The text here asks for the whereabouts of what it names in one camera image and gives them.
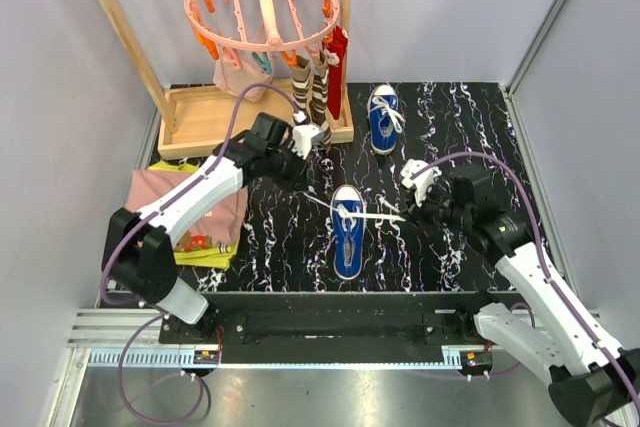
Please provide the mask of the white shoelace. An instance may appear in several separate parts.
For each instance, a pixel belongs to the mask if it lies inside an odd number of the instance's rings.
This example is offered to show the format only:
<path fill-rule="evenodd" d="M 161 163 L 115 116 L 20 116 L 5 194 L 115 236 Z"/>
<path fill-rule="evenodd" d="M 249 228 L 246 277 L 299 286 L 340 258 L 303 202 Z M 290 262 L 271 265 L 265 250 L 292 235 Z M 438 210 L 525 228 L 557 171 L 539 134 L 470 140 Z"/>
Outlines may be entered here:
<path fill-rule="evenodd" d="M 347 229 L 354 227 L 357 220 L 362 220 L 363 225 L 366 225 L 368 220 L 372 220 L 375 224 L 389 222 L 394 226 L 406 221 L 401 216 L 400 210 L 388 202 L 384 196 L 378 198 L 377 204 L 386 208 L 387 211 L 369 213 L 359 191 L 351 186 L 342 186 L 337 189 L 329 203 L 320 200 L 309 192 L 304 192 L 303 195 L 308 200 L 328 208 L 332 214 L 336 214 L 338 216 L 338 224 Z"/>

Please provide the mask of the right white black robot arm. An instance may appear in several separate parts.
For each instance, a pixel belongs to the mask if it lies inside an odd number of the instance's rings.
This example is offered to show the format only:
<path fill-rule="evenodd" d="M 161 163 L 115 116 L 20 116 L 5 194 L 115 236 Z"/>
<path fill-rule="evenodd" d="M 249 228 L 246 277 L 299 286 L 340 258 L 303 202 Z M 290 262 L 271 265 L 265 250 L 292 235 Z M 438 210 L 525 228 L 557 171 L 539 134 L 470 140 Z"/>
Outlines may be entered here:
<path fill-rule="evenodd" d="M 546 387 L 572 426 L 639 423 L 639 351 L 626 349 L 588 311 L 537 246 L 532 225 L 502 207 L 489 173 L 477 164 L 450 172 L 448 192 L 435 194 L 435 170 L 411 159 L 401 182 L 412 193 L 408 219 L 466 237 L 487 263 L 515 286 L 544 329 L 518 320 L 488 293 L 478 294 L 454 318 L 466 343 L 501 346 Z"/>

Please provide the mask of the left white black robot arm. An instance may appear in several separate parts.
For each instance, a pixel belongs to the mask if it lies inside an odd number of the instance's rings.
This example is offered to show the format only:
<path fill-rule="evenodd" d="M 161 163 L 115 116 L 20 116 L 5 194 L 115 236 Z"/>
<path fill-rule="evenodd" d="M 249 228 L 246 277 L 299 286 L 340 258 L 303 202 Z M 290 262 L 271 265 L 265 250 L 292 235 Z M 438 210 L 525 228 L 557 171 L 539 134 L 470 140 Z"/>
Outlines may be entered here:
<path fill-rule="evenodd" d="M 110 218 L 102 275 L 181 321 L 181 331 L 196 343 L 215 333 L 216 319 L 203 295 L 179 275 L 174 249 L 187 230 L 221 201 L 250 182 L 268 177 L 296 192 L 307 187 L 306 171 L 321 127 L 292 126 L 259 114 L 252 127 L 216 147 L 203 165 L 160 199 Z"/>

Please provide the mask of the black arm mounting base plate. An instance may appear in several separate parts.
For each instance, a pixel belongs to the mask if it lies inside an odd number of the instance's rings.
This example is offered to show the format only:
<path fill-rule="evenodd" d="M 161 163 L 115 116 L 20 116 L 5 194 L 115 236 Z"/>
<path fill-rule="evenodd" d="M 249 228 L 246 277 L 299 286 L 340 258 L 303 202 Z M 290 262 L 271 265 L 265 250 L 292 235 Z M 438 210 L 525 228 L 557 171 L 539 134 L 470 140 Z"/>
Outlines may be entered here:
<path fill-rule="evenodd" d="M 462 311 L 477 301 L 511 306 L 515 292 L 221 292 L 205 296 L 213 308 L 206 336 L 172 317 L 162 322 L 162 344 L 214 341 L 247 345 L 269 337 L 395 337 L 427 341 L 434 335 L 471 331 Z"/>

